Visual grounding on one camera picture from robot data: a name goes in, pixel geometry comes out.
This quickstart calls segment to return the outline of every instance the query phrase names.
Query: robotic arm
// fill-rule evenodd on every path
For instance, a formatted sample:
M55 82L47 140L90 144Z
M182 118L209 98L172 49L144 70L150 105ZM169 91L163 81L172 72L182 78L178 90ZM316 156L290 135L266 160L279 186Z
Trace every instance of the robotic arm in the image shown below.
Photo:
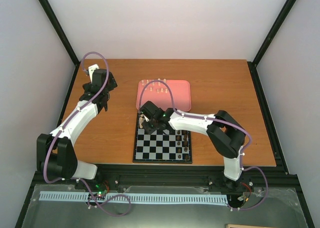
M109 72L104 89L91 100L103 87L107 71L99 69L98 65L90 66L88 71L91 82L83 85L84 94L79 98L76 108L58 128L50 134L41 134L36 141L37 170L42 173L49 147L58 135L53 146L53 150L56 149L57 152L50 154L47 174L67 179L94 179L96 176L96 165L77 160L74 144L86 125L98 115L102 108L108 109L109 91L116 88L117 83Z
M237 181L242 173L240 151L245 142L245 134L229 125L207 118L215 118L241 127L226 111L200 115L186 113L173 108L163 111L153 102L147 101L139 110L143 114L142 126L151 134L155 130L188 130L209 136L212 144L224 160L225 177Z
M41 134L36 142L37 170L42 172L48 150L53 144L55 153L51 153L47 162L46 172L50 176L61 178L94 179L97 166L77 160L74 144L86 125L104 108L108 109L109 91L117 87L117 83L109 72L108 80L105 69L98 65L88 69L90 83L84 84L84 94L79 98L76 108L69 117L50 134ZM147 101L139 110L143 114L142 126L148 133L155 130L189 130L207 135L224 160L224 175L230 180L237 181L242 173L240 151L245 141L245 134L232 126L221 124L207 118L215 118L241 127L226 111L216 114L191 114L168 108L163 111L151 101Z

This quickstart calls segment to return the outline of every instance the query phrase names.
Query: wooden table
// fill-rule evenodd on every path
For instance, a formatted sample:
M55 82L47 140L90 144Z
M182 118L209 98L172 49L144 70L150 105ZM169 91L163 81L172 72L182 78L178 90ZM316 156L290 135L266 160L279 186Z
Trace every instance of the wooden table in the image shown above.
M86 60L84 66L87 69L93 64L105 68L102 60L95 59ZM244 165L276 165L246 60L118 59L108 60L108 64L118 87L110 92L108 111L102 110L76 141L74 149L79 160L132 164L138 82L165 78L190 82L190 112L226 110L252 135ZM89 81L79 68L63 119L75 108L84 92L82 85ZM207 136L192 133L191 142L192 165L223 165L222 156Z

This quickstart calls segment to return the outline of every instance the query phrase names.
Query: purple cable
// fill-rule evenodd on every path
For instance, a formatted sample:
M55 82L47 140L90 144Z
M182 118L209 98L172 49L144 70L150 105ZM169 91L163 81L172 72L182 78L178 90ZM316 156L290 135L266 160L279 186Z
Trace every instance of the purple cable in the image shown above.
M139 99L139 108L141 107L141 101L142 101L142 96L147 88L148 85L150 85L151 83L155 83L155 82L160 82L162 84L164 84L167 89L169 90L169 93L170 93L170 97L171 97L171 104L172 104L172 108L173 110L178 114L178 115L182 115L182 113L180 113L177 109L176 109L176 106L175 106L175 101L174 101L174 96L172 94L172 91L170 89L170 87L168 86L168 84L166 84L164 81L162 80L151 80L149 83L147 83L144 88L142 89L141 91L141 95L140 95L140 99ZM187 117L187 118L195 118L195 119L200 119L200 120L204 120L202 117L199 117L199 116L195 116L195 115L190 115L190 114L184 114L184 117ZM235 125L235 124L232 124L232 123L229 123L227 121L224 121L224 120L220 120L220 119L215 119L215 118L210 118L208 117L207 120L211 120L211 121L215 121L215 122L218 122L218 123L221 123L221 124L226 124L226 125L229 125L235 129L238 129L240 130L241 132L243 132L248 138L249 138L249 142L241 149L241 153L244 152L244 150L252 143L252 137L251 135L245 131L243 128ZM240 167L243 168L243 161L242 161L242 155L240 156Z
M114 217L119 217L119 216L124 216L124 215L128 214L129 211L131 210L131 201L130 201L130 198L129 198L128 196L124 195L124 194L117 194L117 195L115 195L115 196L110 197L109 199L107 199L107 200L106 200L105 202L103 202L102 204L99 204L99 202L96 200L96 197L95 197L94 194L92 193L92 191L91 191L89 185L87 184L87 182L86 182L84 179L80 179L80 180L84 183L84 185L85 185L86 188L88 189L89 194L91 195L91 198L95 201L97 207L99 207L104 213L106 213L106 214L108 214L108 215L111 215L111 216L114 216ZM124 197L124 198L126 198L127 201L129 202L129 207L128 207L128 209L126 210L125 213L122 213L122 214L112 214L112 213L106 211L106 210L102 207L103 205L105 205L106 203L108 203L110 200L113 200L113 199L115 199L115 198L117 198L117 197Z
M150 85L151 83L154 83L154 82L160 82L160 83L164 84L164 85L167 87L167 89L169 90L169 93L170 93L171 104L172 104L173 110L174 110L178 115L182 115L182 113L180 113L180 112L176 109L175 101L174 101L174 96L173 96L173 94L172 94L172 91L171 91L170 87L168 86L168 84L166 84L166 83L165 83L164 81L162 81L162 80L152 80L152 81L150 81L149 83L147 83L147 84L144 86L144 88L142 89L141 95L140 95L140 99L139 99L139 108L141 107L142 96L143 96L143 94L144 94L147 86ZM202 117L194 116L194 115L189 115L189 114L186 114L186 113L184 114L184 117L195 118L195 119L201 119L201 120L203 120ZM222 123L222 124L229 125L229 126L235 128L235 129L240 130L240 131L243 132L246 136L248 136L249 142L241 149L241 153L243 153L244 150L245 150L246 148L248 148L248 146L252 143L252 137L251 137L251 135L250 135L247 131L245 131L243 128L241 128L241 127L239 127L239 126L237 126L237 125L235 125L235 124L226 122L226 121L224 121L224 120L220 120L220 119L215 119L215 118L210 118L210 117L208 117L207 120L211 120L211 121L215 121L215 122L218 122L218 123ZM241 169L243 169L242 155L240 156L240 167L241 167ZM263 176L263 178L264 178L264 181L265 181L265 186L266 186L265 196L262 198L262 200L261 200L258 204L255 204L254 206L252 206L252 207L250 207L250 208L244 208L244 209L240 209L240 210L250 210L250 209L253 209L253 208L259 206L260 204L262 204L262 203L265 201L265 199L266 199L266 197L267 197L267 195L268 195L268 181L267 181L267 178L266 178L264 172L263 172L259 167L256 167L256 166L252 166L252 167L249 167L249 168L247 168L247 169L243 169L243 171L248 171L248 170L251 170L251 169L257 169L257 170L259 170L259 171L261 172L261 174L262 174L262 176Z
M249 207L249 208L240 208L240 209L239 209L239 210L242 210L242 211L251 210L251 209L254 209L254 208L258 207L259 205L261 205L261 204L266 200L266 198L267 198L267 196L268 196L269 186L268 186L268 181L267 181L266 175L265 175L264 172L263 172L259 167L257 167L257 166L251 166L251 167L249 167L249 168L247 168L247 169L244 169L244 171L248 171L248 170L251 170L251 169L257 169L257 170L259 170L260 173L262 174L263 179L264 179L264 181L265 181L265 195L264 195L264 197L262 198L262 200L260 200L259 203L255 204L255 205L253 205L253 206L251 206L251 207Z
M105 68L106 68L106 77L105 77L105 81L102 85L102 87L99 89L99 91L89 100L87 101L85 104L83 104L81 107L80 107L80 110L82 110L85 106L87 106L93 99L95 99L102 91L103 89L105 88L105 86L107 85L107 82L108 82L108 78L109 78L109 66L108 66L108 63L106 61L106 59L104 58L104 56L102 56L101 54L97 53L97 52L89 52L87 54L84 55L84 57L82 58L81 60L81 65L82 65L82 69L86 72L86 70L84 69L84 60L86 58L86 56L90 55L90 54L96 54L98 56L100 56L104 63L105 63ZM62 126L62 129L65 129L65 127L69 124L69 122L76 116L76 114L79 112L79 110L76 110L72 113L72 115L64 122L63 126ZM60 136L60 134L62 133L62 131L59 131L56 136L53 138L52 142L51 142L51 145L49 146L49 150L46 154L46 157L45 157L45 161L44 161L44 167L43 167L43 178L44 180L46 181L46 183L54 183L58 180L60 180L61 178L56 178L54 180L48 180L48 177L47 177L47 168L48 168L48 162L49 162L49 158L50 158L50 155L51 155L51 152L54 148L54 145L58 139L58 137Z

